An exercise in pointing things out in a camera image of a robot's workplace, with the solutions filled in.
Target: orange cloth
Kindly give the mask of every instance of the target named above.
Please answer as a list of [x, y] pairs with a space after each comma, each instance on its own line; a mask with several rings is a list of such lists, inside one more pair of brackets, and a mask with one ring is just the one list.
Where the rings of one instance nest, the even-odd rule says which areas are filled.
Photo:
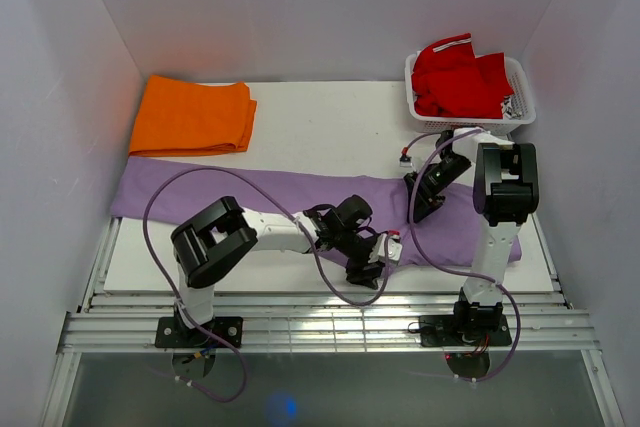
[[153, 75], [136, 117], [129, 155], [245, 152], [256, 105], [243, 83], [207, 86]]

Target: white table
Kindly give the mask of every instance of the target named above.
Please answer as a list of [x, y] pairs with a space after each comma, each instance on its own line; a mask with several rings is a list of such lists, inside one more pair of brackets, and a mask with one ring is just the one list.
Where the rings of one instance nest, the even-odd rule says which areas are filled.
[[[258, 101], [249, 151], [213, 157], [170, 158], [180, 162], [300, 173], [397, 178], [403, 146], [419, 129], [409, 116], [403, 82], [251, 83]], [[412, 149], [424, 160], [434, 138]], [[471, 185], [473, 169], [459, 179]], [[167, 293], [166, 281], [142, 238], [142, 222], [123, 219], [104, 285], [112, 293]], [[153, 244], [171, 276], [178, 271], [169, 240], [173, 225], [150, 223]], [[533, 222], [520, 233], [522, 259], [507, 269], [504, 285], [513, 292], [552, 292], [553, 286]], [[344, 268], [324, 261], [332, 283], [343, 292], [368, 293], [346, 282]], [[458, 292], [464, 279], [429, 266], [407, 266], [391, 277], [393, 293]], [[311, 256], [290, 252], [249, 253], [216, 285], [219, 293], [326, 293]]]

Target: white wall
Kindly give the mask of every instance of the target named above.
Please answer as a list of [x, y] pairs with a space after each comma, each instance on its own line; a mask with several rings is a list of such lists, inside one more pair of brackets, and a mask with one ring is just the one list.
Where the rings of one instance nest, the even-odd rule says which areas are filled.
[[144, 75], [399, 79], [403, 60], [471, 31], [519, 57], [550, 0], [104, 0]]
[[36, 425], [141, 90], [101, 0], [0, 0], [0, 424]]
[[540, 219], [587, 307], [627, 425], [640, 425], [640, 0], [553, 0], [524, 55]]

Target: laundry basket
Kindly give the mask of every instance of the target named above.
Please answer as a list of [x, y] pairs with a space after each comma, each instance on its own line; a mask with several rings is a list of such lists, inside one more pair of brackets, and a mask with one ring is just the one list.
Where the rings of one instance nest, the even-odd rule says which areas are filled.
[[527, 77], [522, 70], [520, 62], [509, 57], [504, 58], [507, 80], [513, 89], [511, 105], [515, 112], [519, 114], [514, 119], [463, 119], [455, 117], [429, 117], [416, 112], [416, 95], [411, 84], [411, 74], [413, 66], [420, 52], [407, 57], [404, 66], [404, 81], [407, 89], [407, 102], [411, 115], [422, 122], [424, 132], [441, 132], [447, 129], [458, 127], [479, 126], [488, 130], [494, 135], [506, 135], [521, 125], [530, 124], [536, 120], [536, 111], [533, 106], [533, 96], [527, 82]]

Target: purple towel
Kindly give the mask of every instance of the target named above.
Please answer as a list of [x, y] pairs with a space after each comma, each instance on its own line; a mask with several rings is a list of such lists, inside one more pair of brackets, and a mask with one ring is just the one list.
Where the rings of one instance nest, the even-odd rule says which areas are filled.
[[[120, 186], [111, 205], [116, 217], [141, 219], [149, 198], [172, 175], [193, 164], [167, 162], [145, 157], [130, 157], [120, 179]], [[406, 221], [407, 191], [402, 179], [373, 177], [327, 177], [265, 170], [238, 172], [273, 195], [291, 213], [317, 204], [338, 205], [347, 197], [358, 194], [373, 209], [371, 227], [377, 231], [398, 230], [402, 236], [400, 265], [425, 265], [418, 253]], [[452, 184], [445, 190], [444, 206], [417, 226], [425, 252], [440, 265], [471, 265], [480, 233], [480, 217], [473, 209], [471, 188]], [[277, 209], [258, 192], [241, 180], [224, 172], [202, 171], [188, 174], [167, 187], [158, 197], [149, 218], [171, 224], [181, 224], [192, 215], [225, 195], [232, 195], [249, 209], [275, 213]], [[522, 255], [520, 244], [514, 242], [510, 261]], [[323, 257], [346, 265], [341, 254], [331, 251]]]

